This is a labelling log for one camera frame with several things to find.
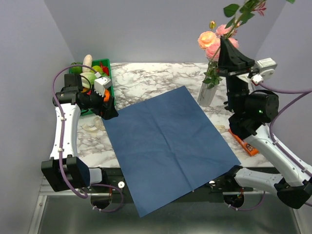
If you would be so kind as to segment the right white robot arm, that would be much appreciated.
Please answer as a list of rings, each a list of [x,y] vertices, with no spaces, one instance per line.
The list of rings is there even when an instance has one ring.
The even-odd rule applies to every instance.
[[[239,187],[258,189],[299,209],[312,195],[312,168],[273,134],[273,123],[281,113],[279,93],[249,90],[250,84],[260,85],[269,79],[276,66],[271,58],[255,61],[243,55],[229,39],[220,39],[218,74],[226,80],[226,109],[232,113],[230,130],[255,147],[277,170],[272,174],[239,166],[228,172],[224,185],[230,191]]]

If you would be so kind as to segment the cream ribbon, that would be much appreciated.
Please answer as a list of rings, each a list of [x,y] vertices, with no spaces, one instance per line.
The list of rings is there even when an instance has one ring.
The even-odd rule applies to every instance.
[[[83,130],[89,133],[97,133],[105,131],[104,124],[100,117],[94,117],[91,123],[84,123],[82,125]]]

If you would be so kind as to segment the pink flower stem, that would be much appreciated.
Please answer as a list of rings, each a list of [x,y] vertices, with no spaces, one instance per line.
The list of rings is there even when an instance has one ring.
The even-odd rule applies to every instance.
[[[266,10],[266,0],[245,0],[242,5],[232,3],[223,8],[224,16],[229,18],[226,28],[230,27],[231,31],[246,24],[257,12],[264,16]]]
[[[216,38],[213,40],[213,43],[205,49],[206,57],[209,60],[213,59],[213,61],[218,61],[220,50],[219,51],[217,50],[220,47],[221,37],[227,37],[230,40],[230,42],[233,44],[233,46],[236,49],[238,49],[239,48],[238,41],[233,38],[233,36],[235,36],[236,33],[237,33],[237,29],[234,29],[233,31],[231,31],[231,28],[230,27],[226,28],[225,24],[220,25],[215,32]]]
[[[218,75],[218,59],[220,52],[220,38],[214,31],[216,23],[212,20],[209,23],[209,31],[203,32],[198,38],[199,47],[205,51],[208,59],[208,68],[204,73],[203,83],[207,85],[207,89],[215,88],[222,80]]]

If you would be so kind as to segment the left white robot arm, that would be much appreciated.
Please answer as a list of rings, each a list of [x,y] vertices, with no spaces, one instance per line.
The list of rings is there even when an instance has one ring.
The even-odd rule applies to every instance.
[[[89,82],[89,90],[83,91],[85,75],[65,74],[64,87],[53,97],[57,125],[54,146],[48,161],[41,163],[41,171],[55,192],[82,189],[89,186],[104,192],[108,180],[100,168],[89,168],[78,157],[78,120],[83,110],[109,120],[118,116],[115,98],[110,92],[112,80],[96,75]]]

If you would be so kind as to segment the blue wrapping paper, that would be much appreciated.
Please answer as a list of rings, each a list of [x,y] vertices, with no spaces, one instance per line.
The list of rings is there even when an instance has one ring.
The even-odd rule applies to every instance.
[[[185,86],[103,124],[140,217],[240,164]]]

